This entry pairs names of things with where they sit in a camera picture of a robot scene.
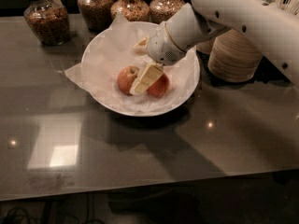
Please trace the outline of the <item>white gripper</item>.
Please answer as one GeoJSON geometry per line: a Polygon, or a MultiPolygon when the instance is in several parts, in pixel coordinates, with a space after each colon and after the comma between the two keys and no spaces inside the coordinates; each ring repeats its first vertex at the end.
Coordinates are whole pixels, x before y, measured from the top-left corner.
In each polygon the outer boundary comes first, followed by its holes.
{"type": "Polygon", "coordinates": [[[158,27],[149,37],[144,37],[134,44],[134,55],[149,55],[157,63],[148,63],[142,67],[130,89],[132,95],[144,93],[164,73],[163,65],[174,65],[183,59],[187,52],[178,48],[167,28],[158,27]]]}

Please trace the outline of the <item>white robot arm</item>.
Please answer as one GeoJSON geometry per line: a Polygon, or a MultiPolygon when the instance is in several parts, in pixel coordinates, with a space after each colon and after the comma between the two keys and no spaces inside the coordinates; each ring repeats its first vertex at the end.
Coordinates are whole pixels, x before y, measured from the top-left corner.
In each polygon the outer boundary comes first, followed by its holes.
{"type": "Polygon", "coordinates": [[[174,65],[195,45],[230,29],[246,37],[293,85],[299,85],[299,19],[263,0],[191,0],[132,48],[174,65]]]}

